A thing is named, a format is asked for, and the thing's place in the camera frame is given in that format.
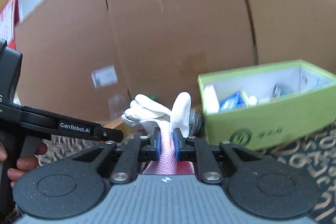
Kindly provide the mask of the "person's left hand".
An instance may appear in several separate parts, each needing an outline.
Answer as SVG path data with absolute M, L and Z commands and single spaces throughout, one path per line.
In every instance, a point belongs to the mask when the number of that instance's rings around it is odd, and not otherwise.
M 17 183 L 17 180 L 21 178 L 25 173 L 34 170 L 40 166 L 37 155 L 44 155 L 46 152 L 47 152 L 46 144 L 41 143 L 41 145 L 38 147 L 35 153 L 17 160 L 17 168 L 10 168 L 7 171 L 7 176 L 10 179 L 12 188 Z

